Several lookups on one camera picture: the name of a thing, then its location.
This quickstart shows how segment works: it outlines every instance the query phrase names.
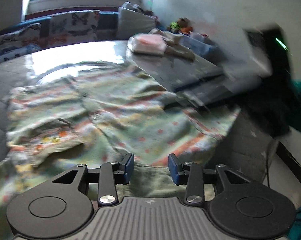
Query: ribbed gray plate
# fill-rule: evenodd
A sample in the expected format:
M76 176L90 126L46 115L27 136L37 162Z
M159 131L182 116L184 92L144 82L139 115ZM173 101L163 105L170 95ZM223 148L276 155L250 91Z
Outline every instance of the ribbed gray plate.
M233 240L235 238L215 228L203 210L184 206L177 198L125 197L117 206L101 208L87 227L65 239Z

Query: orange toy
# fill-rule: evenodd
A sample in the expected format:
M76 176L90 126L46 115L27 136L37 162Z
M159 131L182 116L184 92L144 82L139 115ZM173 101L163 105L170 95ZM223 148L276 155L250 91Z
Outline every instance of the orange toy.
M191 27L191 26L180 29L180 32L183 34L190 34L190 32L192 32L192 31L193 31L193 27Z

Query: stuffed toy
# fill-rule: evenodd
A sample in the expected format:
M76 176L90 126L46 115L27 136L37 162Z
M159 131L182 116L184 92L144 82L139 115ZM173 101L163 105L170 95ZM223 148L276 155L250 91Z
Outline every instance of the stuffed toy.
M177 22L172 22L168 27L167 30L172 33L179 33L182 29L185 33L189 33L192 31L192 27L189 25L189 20L187 18L179 18Z

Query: plush toy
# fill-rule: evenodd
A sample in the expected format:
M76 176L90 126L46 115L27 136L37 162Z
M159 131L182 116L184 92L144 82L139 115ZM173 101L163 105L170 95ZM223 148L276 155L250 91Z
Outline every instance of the plush toy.
M192 31L193 31L193 27L192 26L180 29L180 32L182 34L186 34L186 35L190 34L190 32L192 32Z
M172 22L168 27L167 30L169 30L172 33L179 33L182 29L184 29L185 33L191 32L193 28L188 27L189 20L187 18L179 18L177 22Z

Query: window sill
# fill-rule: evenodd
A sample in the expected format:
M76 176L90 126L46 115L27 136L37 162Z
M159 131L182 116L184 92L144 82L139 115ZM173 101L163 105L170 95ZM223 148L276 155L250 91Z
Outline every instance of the window sill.
M27 14L72 7L120 7L124 2L140 4L139 0L31 0Z

